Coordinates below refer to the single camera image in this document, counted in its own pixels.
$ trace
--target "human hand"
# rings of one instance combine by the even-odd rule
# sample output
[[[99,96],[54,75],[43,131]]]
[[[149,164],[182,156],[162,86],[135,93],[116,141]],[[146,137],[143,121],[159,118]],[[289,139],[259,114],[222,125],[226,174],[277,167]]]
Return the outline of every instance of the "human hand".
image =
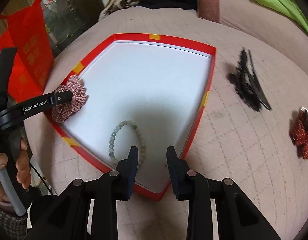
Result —
[[[29,157],[27,155],[27,144],[24,139],[21,140],[21,153],[18,157],[15,166],[17,168],[17,181],[22,184],[23,188],[28,188],[31,184],[32,178],[30,174]],[[7,164],[6,154],[0,153],[0,170],[5,168]],[[0,182],[0,201],[9,203],[6,193]]]

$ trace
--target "black cable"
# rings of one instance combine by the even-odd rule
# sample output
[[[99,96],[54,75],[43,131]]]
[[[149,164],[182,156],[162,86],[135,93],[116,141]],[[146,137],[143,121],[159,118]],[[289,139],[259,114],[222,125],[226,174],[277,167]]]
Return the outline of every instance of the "black cable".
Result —
[[[39,176],[39,178],[41,179],[41,181],[44,183],[45,187],[47,188],[47,190],[49,191],[49,193],[51,193],[51,195],[55,198],[55,195],[53,194],[52,190],[48,187],[48,185],[46,184],[46,182],[43,180],[42,176],[38,173],[38,171],[34,168],[34,166],[30,163],[31,168],[36,172],[36,174]]]

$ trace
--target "black hair clip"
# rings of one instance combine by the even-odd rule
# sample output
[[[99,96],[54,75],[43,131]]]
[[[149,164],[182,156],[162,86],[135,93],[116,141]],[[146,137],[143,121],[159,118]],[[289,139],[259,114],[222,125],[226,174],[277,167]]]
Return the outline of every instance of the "black hair clip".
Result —
[[[261,88],[260,82],[256,76],[256,71],[252,61],[251,51],[248,50],[251,61],[253,75],[250,74],[247,67],[247,53],[245,48],[241,50],[240,61],[236,68],[237,73],[230,73],[228,78],[232,84],[236,86],[236,92],[240,98],[255,111],[260,111],[261,104],[267,109],[272,110],[268,103],[264,92]],[[249,83],[246,82],[246,75],[248,76]]]

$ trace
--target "red checkered scrunchie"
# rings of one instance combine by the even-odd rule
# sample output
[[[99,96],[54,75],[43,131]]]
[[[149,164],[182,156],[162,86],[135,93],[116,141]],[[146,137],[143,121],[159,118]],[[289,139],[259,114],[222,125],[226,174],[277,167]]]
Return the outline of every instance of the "red checkered scrunchie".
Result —
[[[56,123],[65,122],[70,116],[78,112],[87,100],[86,89],[80,84],[77,75],[70,76],[65,85],[60,85],[54,92],[71,91],[72,101],[52,109],[52,118]]]
[[[308,111],[301,107],[298,118],[293,125],[290,136],[292,142],[304,159],[308,159]]]

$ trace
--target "plaid sleeve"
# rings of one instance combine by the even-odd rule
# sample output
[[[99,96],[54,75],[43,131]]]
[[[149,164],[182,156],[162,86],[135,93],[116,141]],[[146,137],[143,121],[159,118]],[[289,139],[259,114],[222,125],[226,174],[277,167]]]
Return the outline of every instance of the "plaid sleeve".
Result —
[[[27,214],[14,217],[0,210],[0,225],[11,240],[23,240],[27,233]]]

